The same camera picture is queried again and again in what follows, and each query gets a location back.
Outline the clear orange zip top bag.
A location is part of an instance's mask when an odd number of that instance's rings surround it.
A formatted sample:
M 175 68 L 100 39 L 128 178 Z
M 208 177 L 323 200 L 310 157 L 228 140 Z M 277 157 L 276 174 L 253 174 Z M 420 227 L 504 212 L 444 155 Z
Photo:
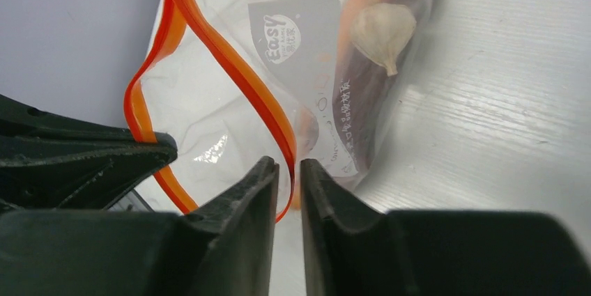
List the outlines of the clear orange zip top bag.
M 290 2 L 162 0 L 153 44 L 125 91 L 123 108 L 136 140 L 154 142 L 163 132 L 176 141 L 177 161 L 155 180 L 179 212 L 204 205 L 264 155 L 282 167 L 276 218 L 300 207 L 299 104 L 271 68 L 284 60 Z M 375 157 L 392 90 L 381 111 Z M 321 166 L 349 190 L 371 168 L 339 177 Z

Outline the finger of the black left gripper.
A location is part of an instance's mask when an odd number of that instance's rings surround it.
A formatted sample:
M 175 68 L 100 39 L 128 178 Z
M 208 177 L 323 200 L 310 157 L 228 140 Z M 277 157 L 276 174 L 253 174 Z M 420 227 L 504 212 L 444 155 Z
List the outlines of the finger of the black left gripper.
M 174 139 L 56 115 L 1 96 L 1 212 L 106 210 L 176 160 Z

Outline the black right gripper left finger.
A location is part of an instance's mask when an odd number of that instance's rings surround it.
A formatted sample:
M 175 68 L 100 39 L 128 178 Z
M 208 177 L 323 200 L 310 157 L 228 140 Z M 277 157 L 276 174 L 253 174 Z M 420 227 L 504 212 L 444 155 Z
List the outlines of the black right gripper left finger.
M 1 294 L 267 295 L 278 180 L 278 165 L 262 157 L 188 215 L 5 214 Z

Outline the white garlic bulb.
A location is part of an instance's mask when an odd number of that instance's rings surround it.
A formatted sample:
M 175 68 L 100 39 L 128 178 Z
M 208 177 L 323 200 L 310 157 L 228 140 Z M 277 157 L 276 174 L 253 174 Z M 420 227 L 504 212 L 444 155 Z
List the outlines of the white garlic bulb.
M 354 47 L 387 76 L 398 74 L 397 59 L 413 37 L 417 20 L 408 6 L 376 3 L 361 10 L 350 35 Z

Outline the red orange fruit slice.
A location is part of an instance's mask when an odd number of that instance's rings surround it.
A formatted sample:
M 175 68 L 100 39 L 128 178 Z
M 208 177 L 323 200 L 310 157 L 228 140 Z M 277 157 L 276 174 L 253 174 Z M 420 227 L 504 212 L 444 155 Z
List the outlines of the red orange fruit slice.
M 353 177 L 371 166 L 381 111 L 404 70 L 432 0 L 291 0 L 292 23 L 283 33 L 284 60 L 271 68 L 299 104 L 298 159 L 317 159 L 332 175 Z M 376 3 L 408 6 L 417 20 L 397 59 L 398 74 L 361 54 L 350 29 L 362 9 Z

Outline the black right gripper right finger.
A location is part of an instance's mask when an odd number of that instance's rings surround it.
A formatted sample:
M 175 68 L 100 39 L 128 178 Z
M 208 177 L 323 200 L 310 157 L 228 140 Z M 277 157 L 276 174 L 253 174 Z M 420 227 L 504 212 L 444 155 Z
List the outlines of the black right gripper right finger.
M 300 165 L 308 295 L 589 295 L 590 266 L 539 212 L 392 210 Z

